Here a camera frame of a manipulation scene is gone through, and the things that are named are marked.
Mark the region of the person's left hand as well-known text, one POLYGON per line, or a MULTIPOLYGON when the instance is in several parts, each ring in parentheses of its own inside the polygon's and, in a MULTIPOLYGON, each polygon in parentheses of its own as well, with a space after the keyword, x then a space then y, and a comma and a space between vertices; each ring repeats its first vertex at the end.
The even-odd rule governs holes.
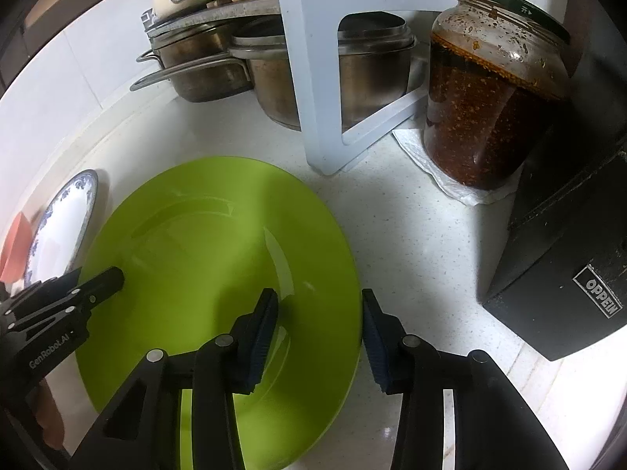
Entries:
POLYGON ((35 418, 42 428, 42 440, 53 450, 61 451, 64 448, 64 422, 46 380, 37 388, 35 418))

